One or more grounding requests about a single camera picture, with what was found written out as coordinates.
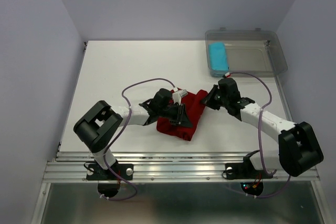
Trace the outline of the red t shirt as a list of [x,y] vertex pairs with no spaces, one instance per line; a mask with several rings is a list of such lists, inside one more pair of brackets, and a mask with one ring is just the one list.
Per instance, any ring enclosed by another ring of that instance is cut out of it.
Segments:
[[178,137],[185,141],[191,141],[205,109],[205,105],[201,103],[201,100],[207,95],[207,91],[199,90],[197,94],[188,92],[188,94],[182,98],[182,103],[186,105],[186,114],[193,124],[193,127],[171,125],[168,119],[159,118],[156,124],[156,130],[162,134]]

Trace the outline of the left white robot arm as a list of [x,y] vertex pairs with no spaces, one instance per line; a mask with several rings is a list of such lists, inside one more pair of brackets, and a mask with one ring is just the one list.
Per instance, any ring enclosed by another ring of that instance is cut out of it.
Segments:
[[186,90],[176,88],[171,92],[161,88],[153,98],[135,106],[110,106],[104,100],[98,101],[73,127],[98,164],[98,168],[89,168],[91,173],[115,180],[116,174],[124,175],[126,180],[131,180],[132,167],[118,164],[110,151],[113,135],[120,127],[125,130],[128,125],[147,126],[160,118],[167,119],[172,126],[192,128],[186,105],[182,103],[182,97],[186,95]]

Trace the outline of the clear plastic bin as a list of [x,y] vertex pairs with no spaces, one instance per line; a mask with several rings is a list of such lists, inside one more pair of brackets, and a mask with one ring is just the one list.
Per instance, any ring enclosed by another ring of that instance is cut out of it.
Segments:
[[[208,45],[225,44],[229,70],[211,69]],[[227,72],[246,72],[259,77],[274,77],[287,71],[288,66],[276,33],[264,30],[208,30],[205,46],[209,73],[221,77]]]

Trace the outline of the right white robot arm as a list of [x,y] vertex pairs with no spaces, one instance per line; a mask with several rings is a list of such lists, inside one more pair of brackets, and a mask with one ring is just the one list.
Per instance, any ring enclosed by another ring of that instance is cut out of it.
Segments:
[[273,176],[279,169],[297,177],[324,160],[309,123],[282,119],[266,111],[254,100],[242,97],[233,78],[219,80],[202,103],[213,110],[225,108],[229,115],[257,128],[259,138],[265,133],[278,144],[275,150],[265,152],[260,147],[244,157],[241,170],[248,177],[255,176],[260,170],[267,176]]

